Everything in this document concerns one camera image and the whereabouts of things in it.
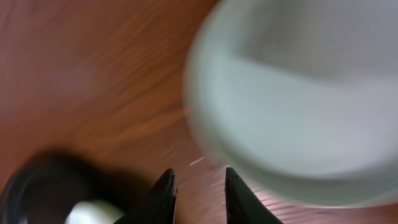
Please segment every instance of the wood grain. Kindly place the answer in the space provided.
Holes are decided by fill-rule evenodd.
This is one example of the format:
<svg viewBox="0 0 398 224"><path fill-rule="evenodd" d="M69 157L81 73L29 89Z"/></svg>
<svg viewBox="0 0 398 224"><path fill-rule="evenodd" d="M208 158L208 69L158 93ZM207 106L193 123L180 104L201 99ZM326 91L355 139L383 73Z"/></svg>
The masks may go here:
<svg viewBox="0 0 398 224"><path fill-rule="evenodd" d="M224 170L185 122L182 76L217 0L0 0L0 186L49 146L155 181L173 167L179 223L226 223ZM286 223L398 223L395 206L314 210L255 190Z"/></svg>

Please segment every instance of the white bowl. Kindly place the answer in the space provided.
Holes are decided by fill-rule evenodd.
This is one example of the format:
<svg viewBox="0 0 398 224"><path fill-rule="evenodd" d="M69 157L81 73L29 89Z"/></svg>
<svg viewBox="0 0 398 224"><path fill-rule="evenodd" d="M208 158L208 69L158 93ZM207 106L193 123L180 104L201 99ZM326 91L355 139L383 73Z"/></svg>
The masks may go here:
<svg viewBox="0 0 398 224"><path fill-rule="evenodd" d="M304 205L397 201L398 32L389 28L397 6L220 2L188 59L187 103L198 106L190 123L200 143Z"/></svg>

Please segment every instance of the white plate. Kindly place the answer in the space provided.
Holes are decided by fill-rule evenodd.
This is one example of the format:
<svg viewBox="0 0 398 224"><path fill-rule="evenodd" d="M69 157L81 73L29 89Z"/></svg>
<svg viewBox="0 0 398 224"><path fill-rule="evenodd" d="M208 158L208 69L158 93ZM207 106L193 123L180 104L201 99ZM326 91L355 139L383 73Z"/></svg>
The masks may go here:
<svg viewBox="0 0 398 224"><path fill-rule="evenodd" d="M398 2L229 0L188 63L205 148L282 197L394 202Z"/></svg>

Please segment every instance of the wooden floor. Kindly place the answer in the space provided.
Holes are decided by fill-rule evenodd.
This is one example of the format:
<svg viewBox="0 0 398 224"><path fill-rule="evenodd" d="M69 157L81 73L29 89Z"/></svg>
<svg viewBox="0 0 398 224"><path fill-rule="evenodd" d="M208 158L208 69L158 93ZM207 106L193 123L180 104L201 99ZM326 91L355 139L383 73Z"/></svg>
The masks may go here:
<svg viewBox="0 0 398 224"><path fill-rule="evenodd" d="M66 146L150 182L173 167L178 223L226 223L224 170L203 158L182 103L188 48L216 2L0 0L0 186ZM312 210L254 190L286 223L398 223L396 206Z"/></svg>

